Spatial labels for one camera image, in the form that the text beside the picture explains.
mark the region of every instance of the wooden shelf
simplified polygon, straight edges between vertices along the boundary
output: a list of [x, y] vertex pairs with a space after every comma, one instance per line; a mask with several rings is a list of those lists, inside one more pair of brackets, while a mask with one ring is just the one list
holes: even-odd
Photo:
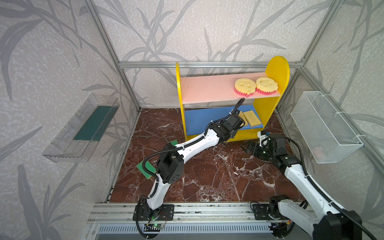
[[[211, 120], [217, 120], [228, 115], [230, 111], [232, 111], [235, 107], [223, 107], [223, 108], [206, 108], [206, 109], [196, 109], [196, 110], [187, 110], [185, 111], [185, 129], [187, 131], [187, 136], [190, 135], [198, 135], [205, 131], [205, 128], [209, 124]], [[240, 111], [253, 111], [257, 117], [255, 107], [253, 105], [244, 105], [238, 108]], [[256, 128], [264, 128], [264, 125], [261, 123], [260, 125], [251, 127], [244, 126], [241, 130], [249, 130]]]
[[[218, 101], [239, 100], [242, 96], [235, 92], [235, 81], [239, 78], [249, 78], [256, 81], [267, 77], [266, 73], [243, 73], [214, 76], [181, 78], [181, 95], [183, 104], [208, 103]], [[272, 95], [254, 93], [246, 99], [279, 97], [277, 91]]]
[[201, 134], [205, 131], [211, 120], [223, 118], [233, 109], [233, 107], [223, 107], [185, 111], [185, 104], [239, 100], [241, 96], [235, 92], [235, 81], [239, 78], [249, 78], [256, 81], [260, 77], [269, 77], [277, 82], [277, 93], [273, 95], [254, 93], [254, 95], [248, 97], [249, 99], [254, 99], [253, 105], [240, 106], [239, 110], [243, 112], [253, 110], [262, 124], [255, 127], [247, 126], [241, 128], [229, 142], [258, 138], [257, 132], [264, 129], [288, 86], [290, 69], [287, 60], [282, 56], [272, 58], [268, 63], [265, 73], [189, 78], [181, 77], [179, 63], [176, 63], [177, 92], [179, 94], [185, 140], [190, 140]]

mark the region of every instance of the leaf pattern wall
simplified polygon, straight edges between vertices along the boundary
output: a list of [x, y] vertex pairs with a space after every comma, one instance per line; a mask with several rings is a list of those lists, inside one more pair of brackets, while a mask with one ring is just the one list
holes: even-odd
[[[344, 1], [305, 67], [384, 153], [384, 1]], [[299, 77], [279, 112], [291, 136], [305, 148], [317, 182], [346, 209], [355, 210], [376, 237], [384, 234], [384, 177], [361, 149], [335, 164], [317, 164], [290, 113], [303, 91]]]
[[[0, 21], [0, 239], [79, 239], [137, 111], [82, 1], [4, 0]], [[90, 93], [121, 105], [89, 162], [43, 157]]]
[[[299, 61], [331, 1], [95, 0], [120, 61]], [[182, 69], [184, 76], [248, 69]], [[126, 69], [143, 107], [178, 106], [174, 69]], [[231, 103], [213, 103], [217, 106]]]
[[343, 4], [306, 67], [384, 156], [384, 2], [356, 2]]

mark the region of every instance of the wire mesh basket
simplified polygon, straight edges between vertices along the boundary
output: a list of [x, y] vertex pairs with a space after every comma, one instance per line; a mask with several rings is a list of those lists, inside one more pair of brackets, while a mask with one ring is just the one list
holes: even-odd
[[317, 163], [339, 162], [363, 142], [319, 91], [303, 92], [291, 116]]

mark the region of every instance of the pink shelf board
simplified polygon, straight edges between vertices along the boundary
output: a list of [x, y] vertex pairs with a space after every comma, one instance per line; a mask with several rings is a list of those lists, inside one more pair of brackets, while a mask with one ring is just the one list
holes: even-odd
[[[181, 78], [180, 85], [183, 104], [238, 100], [242, 96], [235, 92], [235, 81], [239, 78], [249, 78], [256, 81], [260, 77], [267, 77], [267, 75], [265, 73], [242, 73]], [[279, 96], [280, 93], [278, 91], [272, 95], [254, 93], [246, 99]]]

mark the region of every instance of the blue shelf board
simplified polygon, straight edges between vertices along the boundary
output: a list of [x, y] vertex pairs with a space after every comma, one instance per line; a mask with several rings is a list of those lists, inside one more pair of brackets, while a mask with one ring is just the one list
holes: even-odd
[[[196, 110], [187, 110], [185, 111], [185, 128], [187, 130], [187, 135], [198, 135], [205, 131], [205, 128], [211, 120], [218, 120], [225, 117], [229, 114], [232, 109], [235, 107], [223, 107], [223, 108], [206, 108], [206, 109], [196, 109]], [[253, 105], [244, 105], [238, 108], [242, 112], [247, 112], [252, 110], [256, 116], [259, 118], [255, 107]], [[264, 125], [250, 127], [249, 124], [245, 127], [242, 127], [241, 130], [262, 128]]]

